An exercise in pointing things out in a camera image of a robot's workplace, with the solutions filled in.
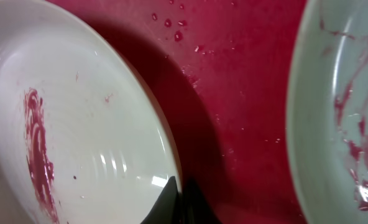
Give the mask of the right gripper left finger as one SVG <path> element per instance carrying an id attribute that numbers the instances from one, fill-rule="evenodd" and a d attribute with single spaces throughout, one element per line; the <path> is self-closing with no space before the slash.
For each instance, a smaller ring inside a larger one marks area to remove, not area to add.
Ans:
<path id="1" fill-rule="evenodd" d="M 141 224 L 181 224 L 180 199 L 175 177 L 170 177 Z"/>

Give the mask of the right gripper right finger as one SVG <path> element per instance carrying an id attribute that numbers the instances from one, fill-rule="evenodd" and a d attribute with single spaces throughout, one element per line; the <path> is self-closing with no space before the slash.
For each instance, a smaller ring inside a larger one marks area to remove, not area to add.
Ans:
<path id="1" fill-rule="evenodd" d="M 193 179 L 186 183 L 183 191 L 183 223 L 221 224 Z"/>

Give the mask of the white plate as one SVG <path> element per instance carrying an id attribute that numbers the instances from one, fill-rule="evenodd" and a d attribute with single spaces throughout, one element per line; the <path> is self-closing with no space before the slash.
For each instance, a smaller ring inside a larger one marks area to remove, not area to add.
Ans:
<path id="1" fill-rule="evenodd" d="M 46 1 L 0 1 L 0 223 L 141 223 L 181 168 L 136 70 Z"/>

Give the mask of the light blue plate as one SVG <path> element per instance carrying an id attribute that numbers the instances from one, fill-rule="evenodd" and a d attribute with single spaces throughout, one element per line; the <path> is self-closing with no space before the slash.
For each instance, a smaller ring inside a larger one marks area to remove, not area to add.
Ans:
<path id="1" fill-rule="evenodd" d="M 290 68 L 286 139 L 308 223 L 368 223 L 368 0 L 308 1 Z"/>

